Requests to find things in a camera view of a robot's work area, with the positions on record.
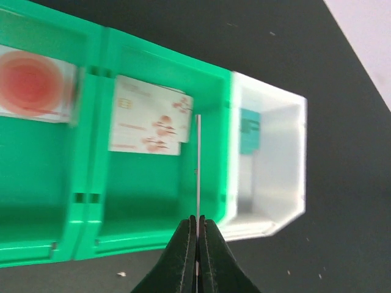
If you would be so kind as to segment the clear white bin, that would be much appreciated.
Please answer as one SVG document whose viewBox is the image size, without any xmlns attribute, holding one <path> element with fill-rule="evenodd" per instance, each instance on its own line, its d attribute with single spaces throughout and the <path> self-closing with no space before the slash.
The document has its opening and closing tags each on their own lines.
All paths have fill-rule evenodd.
<svg viewBox="0 0 391 293">
<path fill-rule="evenodd" d="M 258 112 L 260 147 L 240 153 L 241 109 Z M 244 74 L 232 74 L 226 241 L 269 237 L 305 213 L 307 100 Z"/>
</svg>

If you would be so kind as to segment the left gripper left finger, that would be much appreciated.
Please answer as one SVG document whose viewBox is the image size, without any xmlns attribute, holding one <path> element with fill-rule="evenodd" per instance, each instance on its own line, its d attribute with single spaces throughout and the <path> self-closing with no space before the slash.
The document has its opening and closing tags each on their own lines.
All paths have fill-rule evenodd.
<svg viewBox="0 0 391 293">
<path fill-rule="evenodd" d="M 196 218 L 182 220 L 158 262 L 133 293 L 180 293 L 196 291 Z"/>
</svg>

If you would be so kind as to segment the green divided bin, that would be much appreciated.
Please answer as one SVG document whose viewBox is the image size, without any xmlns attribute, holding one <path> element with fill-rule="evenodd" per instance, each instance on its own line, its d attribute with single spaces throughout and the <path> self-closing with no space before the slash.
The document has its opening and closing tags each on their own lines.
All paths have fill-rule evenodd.
<svg viewBox="0 0 391 293">
<path fill-rule="evenodd" d="M 2 267 L 163 248 L 196 212 L 197 120 L 178 156 L 110 151 L 118 75 L 193 98 L 200 211 L 225 217 L 229 70 L 30 1 L 1 2 L 1 44 L 81 69 L 73 122 L 1 118 Z"/>
</svg>

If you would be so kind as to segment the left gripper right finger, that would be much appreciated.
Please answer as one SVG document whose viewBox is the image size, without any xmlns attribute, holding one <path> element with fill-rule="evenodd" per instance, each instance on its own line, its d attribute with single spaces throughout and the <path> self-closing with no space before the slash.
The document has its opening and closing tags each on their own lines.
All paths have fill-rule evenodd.
<svg viewBox="0 0 391 293">
<path fill-rule="evenodd" d="M 198 291 L 259 292 L 238 265 L 216 223 L 201 216 L 199 228 Z"/>
</svg>

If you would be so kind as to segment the teal VIP card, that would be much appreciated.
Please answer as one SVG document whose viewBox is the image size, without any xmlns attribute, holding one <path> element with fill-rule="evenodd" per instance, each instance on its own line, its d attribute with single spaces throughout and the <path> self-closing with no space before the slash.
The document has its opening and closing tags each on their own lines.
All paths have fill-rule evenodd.
<svg viewBox="0 0 391 293">
<path fill-rule="evenodd" d="M 258 112 L 241 109 L 240 121 L 240 153 L 252 154 L 260 147 L 260 122 Z"/>
</svg>

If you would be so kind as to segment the red circle card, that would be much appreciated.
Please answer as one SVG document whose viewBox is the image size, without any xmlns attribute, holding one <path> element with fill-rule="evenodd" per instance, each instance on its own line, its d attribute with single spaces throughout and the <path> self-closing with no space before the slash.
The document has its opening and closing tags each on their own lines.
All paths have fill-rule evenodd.
<svg viewBox="0 0 391 293">
<path fill-rule="evenodd" d="M 1 46 L 1 115 L 68 123 L 78 68 L 68 62 Z"/>
</svg>

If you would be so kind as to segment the white floral card in bin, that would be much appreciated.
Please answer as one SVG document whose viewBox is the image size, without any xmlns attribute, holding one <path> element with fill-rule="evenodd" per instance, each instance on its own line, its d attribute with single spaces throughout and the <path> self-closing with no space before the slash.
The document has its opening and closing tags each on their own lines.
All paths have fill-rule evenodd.
<svg viewBox="0 0 391 293">
<path fill-rule="evenodd" d="M 193 98 L 184 92 L 117 76 L 110 151 L 178 156 L 189 141 Z"/>
</svg>

